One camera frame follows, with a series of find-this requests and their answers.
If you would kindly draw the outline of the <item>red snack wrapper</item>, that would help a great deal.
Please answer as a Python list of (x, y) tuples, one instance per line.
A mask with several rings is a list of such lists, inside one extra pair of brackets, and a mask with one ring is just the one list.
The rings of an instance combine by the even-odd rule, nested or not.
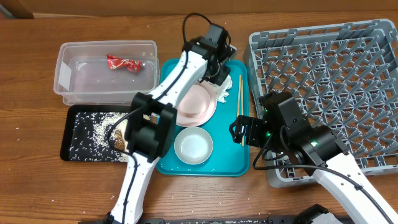
[(141, 61), (131, 60), (131, 59), (123, 59), (119, 57), (115, 57), (113, 55), (107, 55), (108, 67), (111, 70), (118, 70), (121, 68), (126, 68), (130, 72), (138, 73), (143, 67)]

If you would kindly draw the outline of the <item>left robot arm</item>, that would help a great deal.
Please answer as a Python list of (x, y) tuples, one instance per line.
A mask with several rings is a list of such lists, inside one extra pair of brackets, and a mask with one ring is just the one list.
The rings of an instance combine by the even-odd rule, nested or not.
[(151, 175), (174, 137), (178, 104), (199, 80), (224, 82), (229, 72), (224, 63), (236, 51), (230, 42), (228, 31), (212, 23), (205, 36), (185, 40), (178, 64), (155, 90), (134, 96), (130, 112), (121, 118), (127, 122), (127, 148), (121, 150), (127, 156), (126, 174), (107, 223), (140, 220)]

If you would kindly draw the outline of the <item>white napkin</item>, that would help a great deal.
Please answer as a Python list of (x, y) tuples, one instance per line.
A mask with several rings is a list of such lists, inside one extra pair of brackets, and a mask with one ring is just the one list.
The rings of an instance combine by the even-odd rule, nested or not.
[(217, 102), (225, 103), (225, 98), (229, 96), (228, 90), (233, 87), (233, 81), (230, 75), (226, 77), (221, 85), (214, 84), (213, 89), (216, 93)]

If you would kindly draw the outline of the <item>white cup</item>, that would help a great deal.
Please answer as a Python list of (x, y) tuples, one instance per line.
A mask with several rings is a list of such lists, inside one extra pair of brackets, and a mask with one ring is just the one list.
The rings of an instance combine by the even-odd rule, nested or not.
[(275, 159), (287, 160), (289, 158), (289, 154), (290, 154), (290, 152), (288, 150), (283, 150), (280, 153), (277, 153)]

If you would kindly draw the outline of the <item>brown food scrap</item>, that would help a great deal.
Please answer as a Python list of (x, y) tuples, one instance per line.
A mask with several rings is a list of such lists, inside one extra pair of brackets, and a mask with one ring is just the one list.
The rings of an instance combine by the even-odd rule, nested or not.
[(126, 149), (126, 143), (124, 140), (123, 133), (119, 129), (115, 130), (113, 135), (113, 140), (114, 140), (114, 147), (118, 151), (124, 151)]

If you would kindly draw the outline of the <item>grey bowl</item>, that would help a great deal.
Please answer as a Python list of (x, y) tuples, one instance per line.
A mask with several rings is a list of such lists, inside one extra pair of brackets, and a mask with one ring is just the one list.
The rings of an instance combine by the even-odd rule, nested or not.
[(175, 138), (174, 151), (182, 162), (188, 165), (199, 165), (211, 156), (213, 140), (202, 128), (185, 128)]

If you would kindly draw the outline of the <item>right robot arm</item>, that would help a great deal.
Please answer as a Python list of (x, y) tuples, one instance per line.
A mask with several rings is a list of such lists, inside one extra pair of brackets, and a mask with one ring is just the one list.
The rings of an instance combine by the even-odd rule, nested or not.
[(229, 126), (235, 143), (260, 148), (256, 159), (274, 151), (289, 158), (289, 168), (303, 169), (323, 186), (355, 223), (397, 223), (397, 212), (373, 187), (329, 127), (312, 127), (288, 91), (260, 98), (262, 118), (239, 115)]

